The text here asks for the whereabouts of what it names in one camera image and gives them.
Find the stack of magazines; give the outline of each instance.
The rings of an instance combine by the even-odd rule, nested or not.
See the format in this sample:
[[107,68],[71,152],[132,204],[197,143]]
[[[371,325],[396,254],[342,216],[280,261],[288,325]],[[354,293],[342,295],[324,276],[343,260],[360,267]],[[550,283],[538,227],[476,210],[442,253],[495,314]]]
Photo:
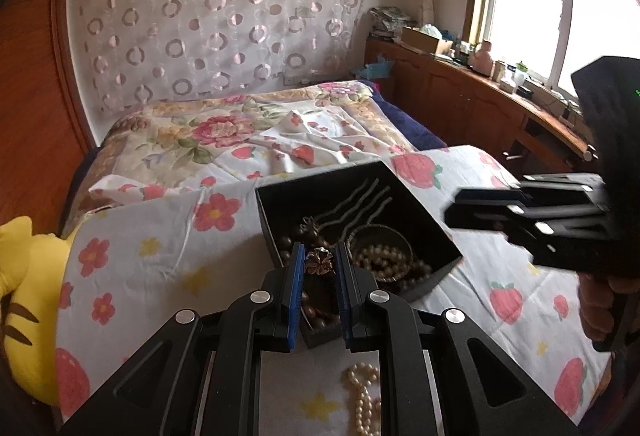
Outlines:
[[404,26],[412,28],[417,22],[395,6],[374,6],[369,10],[373,18],[373,30],[369,36],[373,39],[391,42],[400,35]]

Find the black box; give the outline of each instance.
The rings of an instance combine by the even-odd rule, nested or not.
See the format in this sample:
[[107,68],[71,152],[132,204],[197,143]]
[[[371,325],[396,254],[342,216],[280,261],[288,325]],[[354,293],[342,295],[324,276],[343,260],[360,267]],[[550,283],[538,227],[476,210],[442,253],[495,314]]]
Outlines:
[[[280,260],[276,240],[281,236],[290,236],[292,228],[300,224],[303,217],[317,216],[348,199],[367,179],[370,182],[380,180],[380,188],[389,186],[388,196],[393,198],[375,218],[374,223],[390,226],[400,232],[413,247],[415,258],[424,260],[433,270],[431,275],[416,282],[405,280],[403,284],[401,280],[379,284],[380,288],[395,293],[408,302],[415,301],[435,288],[460,261],[462,255],[420,201],[381,161],[258,187],[255,193],[260,224],[271,259],[276,267],[281,267],[284,262]],[[341,228],[332,228],[328,227],[326,232],[322,232],[331,244],[338,241],[342,233]],[[313,296],[316,305],[323,304],[323,307],[330,308],[331,312],[337,314],[335,285],[333,279],[330,281],[330,286],[325,282],[313,281],[309,289],[305,276],[305,291],[309,297]],[[300,329],[310,348],[340,337],[339,323],[313,329],[304,312],[301,315]]]

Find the brown stripe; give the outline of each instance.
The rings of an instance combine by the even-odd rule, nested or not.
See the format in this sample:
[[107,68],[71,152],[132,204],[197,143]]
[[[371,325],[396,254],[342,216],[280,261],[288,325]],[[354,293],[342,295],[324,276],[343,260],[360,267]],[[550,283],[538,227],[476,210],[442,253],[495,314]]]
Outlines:
[[33,346],[31,341],[13,326],[5,326],[2,330],[4,331],[5,337],[9,337],[13,340],[17,340],[18,342],[20,342],[21,344],[24,344],[25,346]]
[[17,302],[12,302],[11,304],[9,304],[9,309],[6,312],[7,313],[14,313],[14,314],[18,315],[18,317],[25,318],[28,321],[35,322],[37,324],[40,323],[40,321],[37,319],[36,315],[31,313],[22,304],[18,304]]

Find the cabinet door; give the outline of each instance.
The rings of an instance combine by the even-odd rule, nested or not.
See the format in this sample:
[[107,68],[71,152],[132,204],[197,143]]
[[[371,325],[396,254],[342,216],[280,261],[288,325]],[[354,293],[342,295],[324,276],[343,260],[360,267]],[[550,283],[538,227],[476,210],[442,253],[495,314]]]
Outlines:
[[466,92],[451,79],[431,75],[424,105],[423,124],[447,145],[464,140]]
[[424,102],[423,69],[405,59],[396,59],[392,74],[395,79],[394,104],[420,122]]
[[516,133],[516,124],[495,102],[474,98],[468,114],[465,141],[501,159]]

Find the window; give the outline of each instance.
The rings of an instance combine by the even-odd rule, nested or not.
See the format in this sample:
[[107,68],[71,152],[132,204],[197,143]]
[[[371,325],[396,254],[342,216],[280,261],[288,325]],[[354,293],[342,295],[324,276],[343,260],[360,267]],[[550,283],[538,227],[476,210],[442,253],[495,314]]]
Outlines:
[[494,58],[523,61],[575,100],[571,74],[604,55],[640,58],[636,0],[487,0],[482,37]]

